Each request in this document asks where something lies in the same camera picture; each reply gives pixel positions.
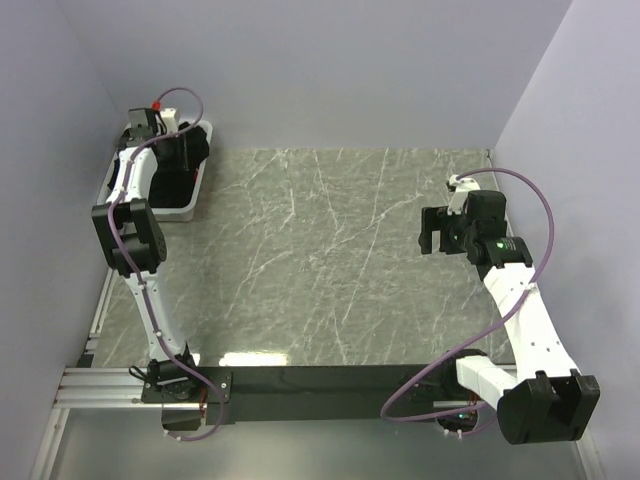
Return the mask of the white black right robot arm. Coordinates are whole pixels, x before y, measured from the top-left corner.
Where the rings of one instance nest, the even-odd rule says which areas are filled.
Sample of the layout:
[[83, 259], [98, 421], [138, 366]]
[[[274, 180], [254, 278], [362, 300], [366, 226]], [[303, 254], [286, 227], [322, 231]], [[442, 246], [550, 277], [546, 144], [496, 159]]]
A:
[[511, 444], [577, 441], [600, 398], [592, 375], [583, 375], [565, 350], [533, 281], [536, 272], [525, 241], [507, 233], [506, 198], [474, 182], [452, 187], [446, 206], [422, 210], [419, 245], [463, 254], [505, 318], [516, 372], [510, 374], [485, 354], [464, 349], [439, 374], [444, 395], [475, 393], [497, 413]]

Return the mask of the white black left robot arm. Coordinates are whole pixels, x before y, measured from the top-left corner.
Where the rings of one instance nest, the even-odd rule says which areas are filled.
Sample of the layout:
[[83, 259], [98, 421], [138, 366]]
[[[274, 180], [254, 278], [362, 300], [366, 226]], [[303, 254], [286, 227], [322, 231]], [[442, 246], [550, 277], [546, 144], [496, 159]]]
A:
[[132, 366], [129, 373], [143, 382], [143, 398], [156, 402], [194, 401], [202, 393], [188, 344], [167, 307], [161, 269], [167, 246], [148, 201], [158, 167], [153, 146], [183, 146], [184, 134], [176, 127], [158, 106], [131, 109], [112, 193], [91, 211], [106, 262], [134, 296], [147, 336], [149, 364], [145, 370]]

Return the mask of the black t shirt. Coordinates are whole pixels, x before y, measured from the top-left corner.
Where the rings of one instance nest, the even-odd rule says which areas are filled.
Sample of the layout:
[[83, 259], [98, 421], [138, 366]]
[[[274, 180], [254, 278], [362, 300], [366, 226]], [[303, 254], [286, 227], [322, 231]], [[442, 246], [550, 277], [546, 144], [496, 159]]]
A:
[[202, 126], [193, 128], [190, 152], [195, 155], [195, 170], [187, 172], [158, 172], [153, 175], [148, 200], [153, 209], [183, 208], [191, 201], [201, 163], [210, 152], [207, 132]]

